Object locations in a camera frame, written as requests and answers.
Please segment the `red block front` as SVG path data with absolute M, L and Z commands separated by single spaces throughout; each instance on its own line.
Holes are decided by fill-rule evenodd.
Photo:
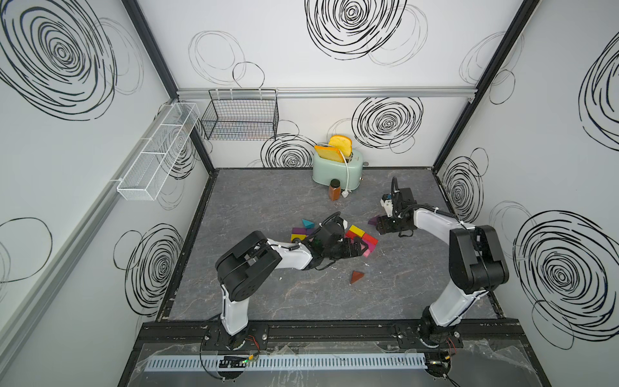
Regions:
M 364 236 L 362 237 L 362 240 L 368 245 L 371 245 L 374 247 L 378 245 L 378 240 L 374 238 L 373 236 L 369 235 L 368 233 L 364 234 Z

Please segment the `brown triangle block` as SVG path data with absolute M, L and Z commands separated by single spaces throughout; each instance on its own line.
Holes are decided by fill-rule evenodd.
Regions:
M 363 272 L 358 272 L 358 271 L 353 271 L 351 274 L 351 280 L 350 280 L 350 284 L 354 284 L 355 282 L 357 282 L 358 280 L 360 280 L 361 278 L 364 277 L 364 273 Z

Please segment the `teal triangle block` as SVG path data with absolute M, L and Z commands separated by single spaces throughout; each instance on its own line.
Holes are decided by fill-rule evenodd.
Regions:
M 303 222 L 304 228 L 306 228 L 306 229 L 314 228 L 314 222 L 309 221 L 307 219 L 303 219 L 302 222 Z

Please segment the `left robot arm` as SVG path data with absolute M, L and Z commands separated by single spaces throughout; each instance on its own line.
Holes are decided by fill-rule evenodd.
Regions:
M 224 253 L 215 268 L 222 291 L 222 328 L 238 338 L 248 328 L 251 296 L 279 269 L 324 270 L 370 250 L 362 236 L 348 230 L 339 212 L 329 215 L 308 235 L 279 242 L 254 231 Z

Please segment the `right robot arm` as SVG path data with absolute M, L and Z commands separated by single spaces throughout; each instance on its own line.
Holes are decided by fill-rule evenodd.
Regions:
M 410 188 L 393 178 L 390 192 L 380 200 L 385 214 L 377 217 L 377 231 L 403 237 L 422 230 L 448 246 L 450 280 L 441 295 L 422 312 L 420 341 L 438 348 L 456 330 L 462 317 L 480 298 L 509 280 L 501 243 L 494 227 L 475 226 L 435 206 L 420 204 Z

